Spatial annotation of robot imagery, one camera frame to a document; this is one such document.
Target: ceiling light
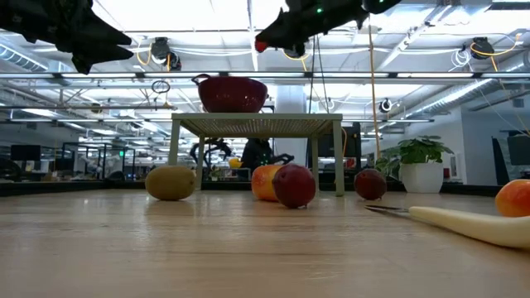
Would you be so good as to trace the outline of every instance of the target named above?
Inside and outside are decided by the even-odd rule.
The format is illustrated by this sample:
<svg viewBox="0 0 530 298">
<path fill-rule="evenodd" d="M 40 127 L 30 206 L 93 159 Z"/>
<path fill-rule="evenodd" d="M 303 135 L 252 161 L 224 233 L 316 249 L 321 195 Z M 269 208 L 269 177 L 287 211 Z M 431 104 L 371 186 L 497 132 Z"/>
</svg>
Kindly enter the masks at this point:
<svg viewBox="0 0 530 298">
<path fill-rule="evenodd" d="M 189 72 L 153 72 L 153 73 L 146 73 L 146 78 L 157 78 L 157 79 L 164 79 L 164 78 L 194 78 L 198 75 L 209 75 L 209 76 L 216 76 L 218 73 L 189 73 Z"/>
<path fill-rule="evenodd" d="M 111 130 L 108 130 L 108 129 L 93 129 L 92 131 L 96 132 L 96 133 L 99 133 L 99 134 L 106 135 L 106 136 L 112 136 L 112 135 L 118 134 L 117 132 L 111 131 Z"/>
<path fill-rule="evenodd" d="M 0 79 L 53 79 L 53 74 L 0 74 Z"/>
<path fill-rule="evenodd" d="M 141 119 L 103 119 L 106 123 L 131 123 L 131 122 L 143 122 Z"/>
<path fill-rule="evenodd" d="M 135 73 L 95 73 L 95 74 L 62 74 L 65 79 L 132 79 Z"/>
<path fill-rule="evenodd" d="M 229 76 L 248 78 L 303 78 L 302 72 L 231 72 Z"/>
<path fill-rule="evenodd" d="M 141 67 L 140 65 L 134 65 L 133 67 L 134 67 L 135 69 L 139 69 L 139 70 L 141 70 L 141 71 L 143 71 L 143 72 L 146 72 L 146 70 L 145 70 L 143 67 Z"/>
<path fill-rule="evenodd" d="M 371 73 L 340 73 L 340 72 L 326 72 L 324 74 L 322 73 L 315 73 L 314 76 L 316 78 L 371 78 Z M 388 73 L 374 73 L 374 78 L 387 78 Z"/>
<path fill-rule="evenodd" d="M 8 119 L 9 122 L 17 122 L 17 123 L 48 123 L 51 122 L 51 119 Z"/>
<path fill-rule="evenodd" d="M 52 111 L 45 110 L 45 109 L 24 108 L 22 111 L 26 113 L 32 113 L 34 115 L 43 116 L 43 117 L 56 117 L 57 116 L 56 113 L 53 113 Z"/>
<path fill-rule="evenodd" d="M 98 119 L 57 119 L 57 122 L 68 122 L 68 123 L 94 123 Z"/>
<path fill-rule="evenodd" d="M 510 79 L 527 79 L 530 77 L 530 73 L 518 73 L 518 72 L 503 72 L 503 73 L 491 73 L 491 74 L 482 74 L 480 78 L 483 79 L 504 79 L 504 78 L 510 78 Z"/>
<path fill-rule="evenodd" d="M 84 128 L 84 127 L 82 127 L 80 125 L 74 124 L 74 123 L 65 123 L 65 124 L 68 125 L 69 127 L 80 129 L 80 130 L 85 130 L 86 129 L 86 128 Z"/>
<path fill-rule="evenodd" d="M 143 128 L 149 130 L 149 131 L 152 131 L 152 132 L 158 132 L 158 127 L 153 124 L 153 123 L 149 123 L 149 122 L 145 122 L 142 124 Z"/>
<path fill-rule="evenodd" d="M 470 78 L 473 73 L 403 73 L 397 74 L 398 78 L 429 78 L 429 79 L 450 79 L 450 78 Z"/>
</svg>

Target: yellow cable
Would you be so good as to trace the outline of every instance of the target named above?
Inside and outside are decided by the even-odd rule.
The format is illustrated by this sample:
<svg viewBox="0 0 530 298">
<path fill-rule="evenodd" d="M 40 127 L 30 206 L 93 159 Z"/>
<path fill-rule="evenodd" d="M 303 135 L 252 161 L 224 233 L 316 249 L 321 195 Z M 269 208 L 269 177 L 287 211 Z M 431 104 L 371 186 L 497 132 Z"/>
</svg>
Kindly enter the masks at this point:
<svg viewBox="0 0 530 298">
<path fill-rule="evenodd" d="M 303 60 L 307 59 L 307 57 L 309 57 L 309 54 L 306 54 L 306 55 L 304 55 L 303 57 L 300 57 L 300 58 L 292 58 L 292 57 L 289 57 L 289 55 L 286 54 L 284 50 L 282 50 L 282 53 L 283 53 L 284 56 L 287 57 L 289 60 L 294 60 L 294 61 L 298 61 L 298 60 L 302 60 L 302 61 L 303 61 Z"/>
<path fill-rule="evenodd" d="M 515 42 L 513 43 L 513 46 L 512 46 L 510 49 L 507 49 L 507 50 L 502 51 L 502 52 L 500 52 L 500 53 L 493 53 L 493 54 L 490 54 L 490 53 L 483 53 L 483 52 L 481 52 L 481 51 L 475 50 L 475 49 L 473 48 L 473 46 L 476 45 L 475 43 L 472 43 L 472 44 L 471 44 L 470 49 L 471 49 L 473 52 L 477 53 L 477 54 L 485 55 L 485 56 L 489 56 L 489 57 L 493 57 L 493 56 L 496 56 L 496 55 L 504 55 L 504 54 L 506 54 L 506 53 L 511 52 L 513 49 L 515 49 L 515 47 L 517 46 L 517 41 L 518 41 L 519 37 L 520 37 L 520 35 L 517 34 L 517 35 L 515 36 Z"/>
<path fill-rule="evenodd" d="M 140 48 L 140 46 L 142 45 L 141 42 L 138 42 L 138 49 Z M 136 58 L 138 59 L 138 62 L 140 62 L 140 64 L 142 65 L 148 65 L 150 62 L 151 62 L 151 48 L 152 48 L 152 43 L 149 44 L 149 57 L 147 57 L 147 62 L 144 62 L 142 60 L 142 58 L 140 58 L 140 52 L 137 52 L 136 53 Z"/>
<path fill-rule="evenodd" d="M 373 62 L 373 41 L 372 41 L 372 22 L 370 21 L 370 15 L 368 16 L 369 22 L 369 42 L 370 42 L 370 73 L 372 74 L 372 114 L 373 114 L 373 127 L 375 128 L 375 149 L 377 152 L 378 159 L 381 158 L 381 149 L 379 147 L 379 127 L 378 127 L 378 116 L 375 111 L 375 65 Z"/>
<path fill-rule="evenodd" d="M 341 127 L 341 129 L 342 129 L 342 132 L 344 133 L 344 148 L 342 149 L 342 157 L 344 158 L 344 156 L 346 155 L 346 144 L 348 144 L 348 133 L 343 127 Z"/>
<path fill-rule="evenodd" d="M 495 72 L 498 72 L 499 69 L 497 68 L 497 64 L 495 63 L 495 59 L 494 59 L 494 57 L 493 57 L 493 56 L 490 56 L 489 58 L 491 59 L 491 64 L 494 65 L 494 70 L 495 70 Z"/>
<path fill-rule="evenodd" d="M 304 60 L 301 61 L 301 65 L 304 66 L 304 71 L 307 72 L 307 66 Z"/>
</svg>

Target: white cable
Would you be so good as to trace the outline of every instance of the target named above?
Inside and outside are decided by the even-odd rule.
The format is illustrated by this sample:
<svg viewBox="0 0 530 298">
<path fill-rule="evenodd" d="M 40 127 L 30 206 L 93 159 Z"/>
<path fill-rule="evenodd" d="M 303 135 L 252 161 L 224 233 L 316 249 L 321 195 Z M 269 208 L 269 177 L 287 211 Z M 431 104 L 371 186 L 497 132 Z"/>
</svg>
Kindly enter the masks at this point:
<svg viewBox="0 0 530 298">
<path fill-rule="evenodd" d="M 471 54 L 467 51 L 455 51 L 450 56 L 450 62 L 453 64 L 453 68 L 449 70 L 449 72 L 456 70 L 457 68 L 462 68 L 469 64 L 471 61 Z"/>
<path fill-rule="evenodd" d="M 479 91 L 480 91 L 480 94 L 482 94 L 482 97 L 484 98 L 484 100 L 486 101 L 486 103 L 488 103 L 489 107 L 492 108 L 494 110 L 494 112 L 497 114 L 497 116 L 499 116 L 501 119 L 503 119 L 503 121 L 508 124 L 511 128 L 515 129 L 516 131 L 522 133 L 525 137 L 530 137 L 526 132 L 522 132 L 519 128 L 515 127 L 512 123 L 510 123 L 508 120 L 506 120 L 500 113 L 499 111 L 497 111 L 497 109 L 489 102 L 489 100 L 486 98 L 486 95 L 484 94 L 484 92 L 482 92 L 482 89 L 479 88 Z"/>
</svg>

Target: desk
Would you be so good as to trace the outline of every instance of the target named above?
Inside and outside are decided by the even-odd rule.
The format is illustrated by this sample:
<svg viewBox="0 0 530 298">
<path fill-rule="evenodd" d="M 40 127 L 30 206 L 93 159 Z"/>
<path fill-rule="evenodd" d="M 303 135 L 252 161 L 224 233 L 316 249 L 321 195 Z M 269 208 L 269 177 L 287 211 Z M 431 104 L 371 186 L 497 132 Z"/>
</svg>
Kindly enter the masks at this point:
<svg viewBox="0 0 530 298">
<path fill-rule="evenodd" d="M 342 114 L 300 113 L 173 113 L 168 164 L 175 166 L 181 127 L 199 137 L 199 161 L 204 159 L 207 137 L 307 137 L 311 140 L 311 160 L 318 165 L 318 137 L 333 131 L 336 195 L 345 194 L 342 146 Z M 197 165 L 197 188 L 202 183 L 202 162 Z M 318 169 L 313 169 L 318 189 Z"/>
</svg>

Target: white column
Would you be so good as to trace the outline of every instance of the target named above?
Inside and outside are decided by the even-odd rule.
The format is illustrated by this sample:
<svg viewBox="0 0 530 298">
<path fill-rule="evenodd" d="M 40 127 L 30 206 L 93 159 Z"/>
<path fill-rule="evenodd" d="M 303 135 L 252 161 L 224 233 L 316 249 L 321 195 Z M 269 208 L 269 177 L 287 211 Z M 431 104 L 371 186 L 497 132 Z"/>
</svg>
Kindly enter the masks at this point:
<svg viewBox="0 0 530 298">
<path fill-rule="evenodd" d="M 275 113 L 307 113 L 304 85 L 280 85 L 277 87 Z M 295 157 L 294 163 L 306 165 L 307 139 L 277 138 L 276 154 L 286 153 Z"/>
</svg>

